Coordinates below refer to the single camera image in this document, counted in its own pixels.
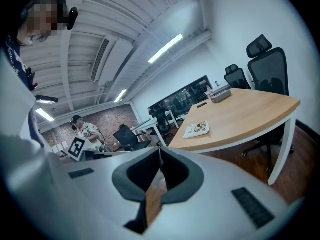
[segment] small box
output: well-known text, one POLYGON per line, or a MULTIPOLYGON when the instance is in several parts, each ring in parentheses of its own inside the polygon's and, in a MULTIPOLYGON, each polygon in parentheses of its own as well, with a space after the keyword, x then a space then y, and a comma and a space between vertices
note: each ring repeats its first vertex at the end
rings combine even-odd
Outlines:
POLYGON ((223 101, 224 99, 230 97, 232 95, 231 90, 225 90, 219 94, 217 94, 216 96, 211 97, 211 101, 213 103, 219 103, 221 101, 223 101))

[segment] desk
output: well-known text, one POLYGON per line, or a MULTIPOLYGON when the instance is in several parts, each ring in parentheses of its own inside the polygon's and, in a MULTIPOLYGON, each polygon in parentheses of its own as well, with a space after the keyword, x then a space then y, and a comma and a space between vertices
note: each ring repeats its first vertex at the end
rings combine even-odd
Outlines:
MULTIPOLYGON (((174 115, 172 114, 172 111, 171 111, 171 110, 165 112, 165 116, 166 116, 166 117, 169 116, 169 115, 171 115, 171 117, 173 118, 175 127, 176 127, 177 129, 179 129, 179 126, 178 126, 178 124, 177 124, 177 121, 176 121, 174 115)), ((142 130, 142 131, 145 131, 146 129, 153 127, 154 130, 155 130, 155 132, 156 132, 156 135, 159 137, 162 145, 163 145, 164 147, 166 147, 167 144, 165 143, 164 139, 162 138, 162 136, 161 136, 161 134, 160 134, 160 131, 159 131, 158 128, 157 128, 157 123, 158 123, 158 119, 155 117, 154 119, 149 120, 149 121, 147 121, 146 123, 144 123, 144 124, 142 124, 142 125, 134 128, 132 131, 134 131, 135 134, 137 135, 137 134, 139 134, 139 131, 141 131, 141 130, 142 130)))
POLYGON ((271 92, 231 89, 232 96, 218 104, 210 100, 192 106, 170 148, 211 152, 252 141, 285 124, 279 157, 268 180, 275 183, 287 160, 296 126, 300 100, 271 92), (187 126, 208 121, 208 134, 183 138, 187 126))

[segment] ceiling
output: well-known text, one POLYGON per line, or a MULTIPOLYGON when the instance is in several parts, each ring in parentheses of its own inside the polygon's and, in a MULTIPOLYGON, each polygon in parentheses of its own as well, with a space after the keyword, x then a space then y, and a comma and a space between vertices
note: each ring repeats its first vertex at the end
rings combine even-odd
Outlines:
MULTIPOLYGON (((38 87, 33 94, 59 98, 57 104, 35 105, 54 119, 114 106, 122 90, 130 94, 133 86, 148 81, 159 65, 166 63, 166 56, 152 66, 148 63, 166 43, 182 34, 183 41, 173 48, 178 50, 204 31, 199 0, 66 1, 69 9, 75 6, 79 11, 73 30, 58 32, 46 42, 21 49, 23 63, 36 73, 34 83, 38 87), (132 43, 133 50, 115 79, 108 86, 99 86, 90 78, 105 36, 125 39, 132 43)), ((40 129, 49 127, 41 116, 37 115, 37 120, 40 129)))

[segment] chair wheel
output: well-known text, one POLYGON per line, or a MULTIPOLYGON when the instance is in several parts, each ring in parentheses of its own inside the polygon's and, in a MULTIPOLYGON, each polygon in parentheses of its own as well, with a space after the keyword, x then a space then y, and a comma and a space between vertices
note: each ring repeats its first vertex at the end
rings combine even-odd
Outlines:
POLYGON ((272 172, 272 166, 269 166, 269 167, 266 169, 266 172, 267 172, 268 174, 270 174, 270 173, 272 172))

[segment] wooden floor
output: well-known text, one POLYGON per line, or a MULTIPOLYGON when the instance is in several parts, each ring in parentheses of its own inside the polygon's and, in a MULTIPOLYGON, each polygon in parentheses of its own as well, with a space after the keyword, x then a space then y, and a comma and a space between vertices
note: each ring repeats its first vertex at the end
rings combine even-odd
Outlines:
MULTIPOLYGON (((178 129, 175 127, 171 129, 172 134, 176 134, 177 131, 178 129)), ((268 163, 265 147, 250 152, 247 157, 242 156, 243 150, 253 146, 255 143, 257 142, 250 141, 227 149, 207 152, 203 155, 233 163, 267 184, 270 175, 266 172, 268 163)), ((292 144, 295 152, 294 154, 289 154, 282 172, 271 186, 285 199, 288 205, 305 195, 308 182, 315 169, 318 150, 317 144, 298 127, 295 128, 292 144)), ((272 165, 275 166, 280 147, 272 146, 271 151, 272 165)), ((159 174, 146 193, 146 213, 149 225, 161 211, 161 196, 166 192, 166 182, 163 175, 159 174)))

